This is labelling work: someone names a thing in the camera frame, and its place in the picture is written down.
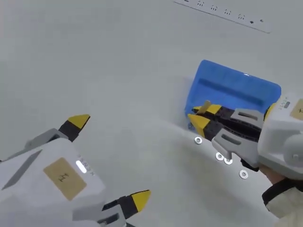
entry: gray plastic housing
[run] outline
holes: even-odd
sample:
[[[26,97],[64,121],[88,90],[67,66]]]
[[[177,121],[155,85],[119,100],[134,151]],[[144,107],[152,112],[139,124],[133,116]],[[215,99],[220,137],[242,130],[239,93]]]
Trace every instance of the gray plastic housing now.
[[[231,118],[262,129],[264,115],[256,110],[235,109]],[[227,159],[232,159],[232,153],[234,153],[253,168],[258,167],[258,142],[239,137],[226,129],[221,129],[212,139],[212,145]]]

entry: black strap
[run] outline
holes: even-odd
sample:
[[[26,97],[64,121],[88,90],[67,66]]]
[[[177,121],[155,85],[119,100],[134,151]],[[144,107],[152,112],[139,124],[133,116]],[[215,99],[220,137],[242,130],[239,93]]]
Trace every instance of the black strap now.
[[[303,181],[290,180],[286,178],[274,184],[262,194],[262,199],[264,201],[265,206],[276,196],[286,192],[291,188],[296,188],[299,191],[303,192]]]

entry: led light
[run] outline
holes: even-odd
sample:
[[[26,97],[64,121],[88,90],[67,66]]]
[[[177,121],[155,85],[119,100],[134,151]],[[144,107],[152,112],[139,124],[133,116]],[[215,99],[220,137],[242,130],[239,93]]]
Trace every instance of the led light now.
[[[87,172],[85,166],[80,161],[76,161],[76,165],[79,167],[81,172],[83,172],[84,174]]]

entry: sticker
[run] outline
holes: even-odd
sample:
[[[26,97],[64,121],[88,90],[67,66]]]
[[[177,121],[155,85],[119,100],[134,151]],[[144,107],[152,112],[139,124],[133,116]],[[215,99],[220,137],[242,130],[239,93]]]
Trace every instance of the sticker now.
[[[299,101],[297,102],[297,104],[295,105],[295,107],[293,108],[293,110],[290,113],[291,117],[294,117],[298,120],[303,120],[303,99],[299,99]]]
[[[86,187],[85,181],[63,157],[47,166],[43,171],[69,201]]]
[[[84,158],[82,158],[81,155],[78,155],[78,159],[82,163],[82,165],[84,165],[84,167],[86,168],[87,172],[90,175],[94,176],[95,175],[94,171],[90,168],[89,164],[84,160]]]

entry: white sleeve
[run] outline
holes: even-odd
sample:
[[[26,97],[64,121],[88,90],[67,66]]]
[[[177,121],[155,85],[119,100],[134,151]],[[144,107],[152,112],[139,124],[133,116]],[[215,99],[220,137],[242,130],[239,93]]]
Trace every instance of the white sleeve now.
[[[303,227],[303,190],[284,179],[262,195],[267,209],[280,218],[275,227]]]

